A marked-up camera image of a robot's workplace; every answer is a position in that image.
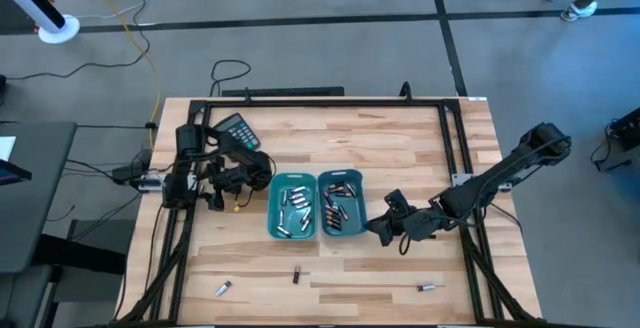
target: teal bin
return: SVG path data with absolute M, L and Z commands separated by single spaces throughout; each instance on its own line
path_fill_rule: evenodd
M 357 197 L 335 197 L 330 195 L 332 202 L 340 204 L 349 217 L 349 220 L 342 220 L 342 230 L 335 230 L 327 225 L 322 219 L 322 229 L 327 235 L 332 237 L 348 236 L 360 234 L 366 231 L 367 209 L 365 207 L 364 189 L 362 188 L 362 173 L 355 169 L 341 169 L 322 173 L 318 177 L 318 199 L 320 200 L 320 216 L 326 216 L 326 198 L 324 192 L 329 185 L 346 182 L 353 186 L 358 193 Z
M 296 209 L 292 202 L 288 199 L 286 204 L 282 204 L 285 192 L 291 191 L 297 187 L 305 187 L 303 195 L 307 201 L 311 202 L 309 207 Z M 317 184 L 316 178 L 307 173 L 280 173 L 273 177 L 269 186 L 269 204 L 267 205 L 267 231 L 273 238 L 284 240 L 305 240 L 316 234 L 316 215 L 317 215 Z M 287 237 L 278 230 L 280 224 L 280 210 L 284 211 L 284 220 L 282 227 L 291 233 L 291 237 Z M 311 222 L 309 227 L 302 231 L 302 217 L 310 211 Z

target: gray floor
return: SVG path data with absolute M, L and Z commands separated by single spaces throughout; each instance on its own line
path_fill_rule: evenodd
M 120 9 L 138 0 L 114 0 Z M 444 0 L 450 12 L 557 10 L 571 0 Z M 600 0 L 636 7 L 640 0 Z M 65 13 L 108 15 L 100 0 L 58 0 Z M 434 13 L 433 0 L 155 0 L 143 22 Z M 554 322 L 635 326 L 640 304 L 640 177 L 624 169 L 596 172 L 589 154 L 610 119 L 640 103 L 638 16 L 599 16 L 566 24 L 556 18 L 453 21 L 469 95 L 487 96 L 503 153 L 540 121 L 573 137 L 572 155 L 515 191 L 516 207 L 544 316 Z M 86 20 L 85 25 L 117 24 Z M 455 95 L 437 21 L 149 32 L 164 96 L 204 96 L 218 59 L 243 59 L 253 70 L 226 89 L 343 85 L 349 95 L 395 95 L 405 80 L 416 94 Z M 121 33 L 83 34 L 62 46 L 35 36 L 0 36 L 0 67 L 20 76 L 66 73 L 89 61 L 121 63 L 136 51 Z M 221 72 L 226 75 L 232 72 Z M 68 79 L 12 85 L 0 119 L 143 124 L 155 92 L 144 61 L 129 68 L 87 68 Z M 128 162 L 144 133 L 80 130 L 71 156 Z M 96 219 L 134 194 L 99 178 L 67 176 L 51 212 Z M 136 207 L 118 215 L 133 219 Z M 47 226 L 63 235 L 69 220 Z M 104 322 L 113 300 L 64 305 L 57 326 Z M 79 320 L 78 312 L 89 312 Z

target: wooden tabletop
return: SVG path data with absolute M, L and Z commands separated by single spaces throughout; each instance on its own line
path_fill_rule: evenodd
M 173 161 L 174 130 L 186 122 L 189 102 L 184 98 L 166 100 L 152 167 L 163 168 Z M 480 173 L 501 159 L 489 105 L 485 100 L 460 99 L 460 103 L 474 170 Z M 434 108 L 215 108 L 210 123 L 235 112 L 248 121 L 262 142 L 261 150 L 275 160 L 279 173 L 317 176 L 341 168 L 362 172 L 369 218 L 387 210 L 383 197 L 396 188 L 412 205 L 425 207 L 428 198 L 449 186 Z M 452 122 L 449 119 L 455 139 Z M 456 157 L 462 171 L 459 151 Z M 240 201 L 246 199 L 247 190 Z M 205 202 L 198 203 L 178 323 L 474 322 L 457 230 L 438 232 L 435 240 L 413 242 L 406 256 L 398 254 L 399 239 L 382 247 L 378 237 L 368 232 L 333 238 L 319 230 L 313 240 L 275 241 L 266 230 L 267 191 L 256 192 L 238 213 L 233 212 L 229 195 L 224 213 L 209 211 Z M 128 312 L 144 291 L 151 232 L 161 202 L 160 194 L 148 194 L 140 205 L 120 315 Z M 509 195 L 498 195 L 495 203 L 515 214 Z M 167 216 L 168 211 L 163 210 L 155 236 L 152 275 Z M 496 273 L 526 310 L 540 316 L 517 226 L 493 209 L 489 209 L 485 224 Z M 302 268 L 298 285 L 292 284 L 296 265 Z M 486 281 L 479 271 L 478 275 L 485 314 L 490 317 Z M 227 280 L 233 286 L 216 297 L 215 291 Z M 173 279 L 168 282 L 161 317 L 168 314 Z M 426 283 L 438 288 L 416 290 L 416 285 Z

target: aluminum frame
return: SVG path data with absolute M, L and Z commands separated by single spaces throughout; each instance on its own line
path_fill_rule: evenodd
M 404 98 L 387 98 L 387 99 L 253 99 L 249 91 L 246 92 L 244 100 L 192 100 L 189 105 L 189 113 L 187 122 L 193 124 L 196 121 L 196 115 L 202 113 L 202 122 L 206 124 L 210 121 L 211 111 L 214 108 L 251 108 L 251 107 L 433 107 L 438 110 L 438 116 L 440 118 L 440 128 L 442 131 L 443 145 L 445 155 L 447 159 L 447 166 L 449 169 L 449 176 L 457 173 L 456 159 L 454 155 L 454 148 L 451 139 L 451 134 L 448 126 L 447 112 L 450 112 L 454 118 L 454 124 L 456 127 L 456 133 L 458 135 L 458 141 L 460 145 L 460 151 L 462 156 L 462 163 L 465 173 L 473 173 L 473 167 L 471 164 L 471 154 L 466 140 L 464 131 L 464 125 L 462 121 L 462 112 L 460 109 L 460 102 L 456 98 L 441 98 L 441 99 L 420 99 L 413 98 L 411 95 L 411 88 L 408 83 L 402 86 L 400 91 L 400 97 Z M 195 216 L 195 210 L 190 209 L 186 212 L 183 229 L 191 230 L 193 226 Z M 178 211 L 171 210 L 167 220 L 167 226 L 165 230 L 165 236 L 162 245 L 162 254 L 159 261 L 159 266 L 162 267 L 166 264 L 169 254 L 171 253 L 171 245 L 175 235 L 176 222 L 178 217 Z M 491 261 L 491 252 L 489 250 L 489 242 L 487 240 L 487 233 L 484 223 L 480 218 L 480 212 L 476 212 L 474 220 L 476 220 L 476 234 L 480 246 L 482 257 L 486 263 L 493 269 Z M 463 240 L 471 240 L 471 235 L 468 234 L 468 227 L 459 227 L 461 244 L 464 247 Z M 177 322 L 178 312 L 180 309 L 180 298 L 182 296 L 182 288 L 184 284 L 184 274 L 187 264 L 187 252 L 190 239 L 187 239 L 185 255 L 181 257 L 177 267 L 174 278 L 173 292 L 171 297 L 169 320 Z M 465 268 L 467 273 L 467 279 L 469 283 L 469 294 L 472 302 L 474 318 L 476 323 L 485 320 L 484 311 L 482 308 L 482 297 L 480 296 L 480 289 L 478 285 L 478 277 L 474 266 L 474 261 L 471 256 L 463 249 Z M 494 290 L 489 286 L 489 293 L 491 296 L 492 311 L 494 318 L 502 320 L 502 305 Z M 160 302 L 162 300 L 162 290 L 155 297 L 150 313 L 150 320 L 157 320 L 160 311 Z

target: black floor line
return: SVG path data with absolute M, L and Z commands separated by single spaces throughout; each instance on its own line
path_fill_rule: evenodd
M 344 23 L 389 23 L 389 22 L 425 22 L 440 21 L 443 18 L 448 21 L 480 20 L 480 19 L 512 19 L 512 18 L 540 18 L 558 17 L 559 10 L 547 11 L 512 11 L 512 12 L 462 12 L 462 13 L 423 13 L 423 14 L 371 14 L 353 16 L 328 16 L 328 17 L 300 17 L 300 18 L 268 18 L 268 19 L 237 19 L 226 21 L 202 21 L 202 22 L 175 22 L 158 23 L 142 26 L 143 31 L 158 30 L 188 30 L 188 29 L 213 29 L 213 28 L 243 28 L 243 27 L 278 27 L 297 25 L 321 25 Z M 596 16 L 612 15 L 640 15 L 640 7 L 629 8 L 600 8 Z M 132 25 L 129 29 L 138 28 Z M 124 28 L 119 25 L 83 26 L 81 33 L 106 33 L 122 32 Z M 0 36 L 33 34 L 33 27 L 24 28 L 0 27 Z
M 444 0 L 434 0 L 434 2 L 436 4 L 436 12 L 438 13 L 438 21 L 440 22 L 440 30 L 442 31 L 444 46 L 447 50 L 447 59 L 449 60 L 449 66 L 451 67 L 451 74 L 453 75 L 453 82 L 456 86 L 456 91 L 458 92 L 459 96 L 466 97 L 467 87 L 464 85 L 462 68 L 460 68 L 460 60 L 458 59 L 456 44 L 453 41 L 453 33 L 451 33 L 451 26 L 449 25 L 447 10 L 444 6 Z

